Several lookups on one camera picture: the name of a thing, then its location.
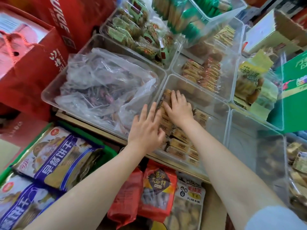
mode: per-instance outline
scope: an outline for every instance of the sleeve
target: sleeve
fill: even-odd
[[[245,230],[307,230],[307,225],[288,208],[269,206],[256,212]]]

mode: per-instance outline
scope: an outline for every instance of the left hand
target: left hand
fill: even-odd
[[[157,103],[151,105],[147,116],[147,105],[143,106],[140,118],[136,115],[128,136],[128,146],[145,154],[156,150],[165,139],[165,132],[159,128],[161,110],[155,114]]]

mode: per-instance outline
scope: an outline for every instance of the forearm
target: forearm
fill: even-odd
[[[188,120],[182,129],[200,154],[210,182],[237,230],[244,229],[258,210],[269,205],[283,205],[254,172],[195,120]]]
[[[26,229],[96,229],[116,194],[143,158],[128,145],[119,155],[81,181]]]

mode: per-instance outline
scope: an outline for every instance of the hand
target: hand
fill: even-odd
[[[163,102],[163,107],[170,117],[171,121],[180,128],[183,128],[183,124],[188,120],[194,120],[191,103],[187,102],[185,96],[177,91],[177,97],[174,90],[171,94],[172,108]]]
[[[128,146],[132,145],[136,150],[144,152],[144,155],[156,150],[165,139],[165,132],[159,128],[161,110],[156,115],[157,103],[151,105],[147,116],[147,105],[143,106],[140,119],[136,115],[128,136]]]

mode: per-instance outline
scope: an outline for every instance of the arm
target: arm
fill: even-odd
[[[267,206],[284,206],[277,195],[223,144],[193,119],[191,104],[183,94],[172,91],[172,109],[163,103],[172,122],[192,141],[206,168],[210,182],[224,203],[236,230]]]
[[[155,110],[153,103],[147,116],[144,105],[140,119],[134,117],[125,149],[67,192],[25,230],[95,230],[141,159],[163,142],[165,133],[158,130],[161,111],[155,115]]]

